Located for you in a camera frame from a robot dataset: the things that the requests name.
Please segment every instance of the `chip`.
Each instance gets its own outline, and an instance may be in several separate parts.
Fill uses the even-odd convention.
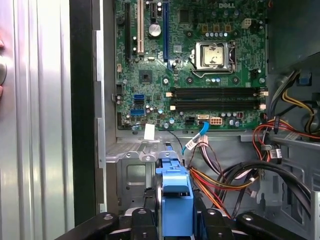
[[[152,79],[152,70],[139,70],[139,83],[151,84]]]
[[[179,12],[179,22],[181,24],[188,24],[189,21],[189,10],[181,9]]]

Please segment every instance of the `green circuit board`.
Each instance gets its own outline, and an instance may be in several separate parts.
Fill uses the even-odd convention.
[[[131,129],[136,124],[141,124],[136,129],[143,129],[145,123],[155,124],[158,130],[199,129],[202,121],[198,121],[198,115],[209,115],[209,120],[213,117],[222,119],[221,124],[210,125],[210,130],[245,130],[258,126],[264,107],[174,110],[173,98],[167,93],[172,88],[264,88],[266,1],[141,1],[116,1],[118,129]],[[143,38],[137,41],[141,34],[140,19],[143,20]],[[143,53],[138,48],[141,39]],[[197,71],[193,62],[196,54],[200,54],[199,51],[195,53],[197,43],[200,43],[199,49],[204,49],[206,44],[217,44],[215,53],[223,45],[218,54],[234,46],[229,52],[224,51],[224,55],[215,55],[214,63],[224,68],[227,67],[224,65],[225,58],[230,58],[227,63],[229,72]],[[209,52],[212,49],[208,48],[208,55],[213,53]],[[215,100],[242,102],[244,98],[228,96]],[[265,99],[259,96],[257,101],[263,104]]]

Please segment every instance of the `cpu socket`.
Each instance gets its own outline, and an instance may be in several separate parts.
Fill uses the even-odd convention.
[[[197,42],[189,57],[195,72],[232,74],[236,70],[235,45],[234,41]]]

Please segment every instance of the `blue sata port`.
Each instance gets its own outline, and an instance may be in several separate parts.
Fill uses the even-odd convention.
[[[131,116],[144,116],[145,115],[145,110],[143,110],[143,109],[131,109],[130,110],[130,115]]]
[[[133,96],[133,100],[144,101],[145,100],[145,95],[143,95],[143,94],[135,94]]]

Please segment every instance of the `blue cable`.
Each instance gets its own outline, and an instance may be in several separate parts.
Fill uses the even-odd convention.
[[[205,135],[208,132],[209,126],[210,126],[209,122],[205,121],[201,131],[197,135],[195,135],[191,140],[194,143],[196,143],[201,136]],[[186,149],[187,149],[187,147],[186,147],[186,145],[184,145],[184,147],[182,148],[182,151],[181,151],[182,156],[185,154]]]

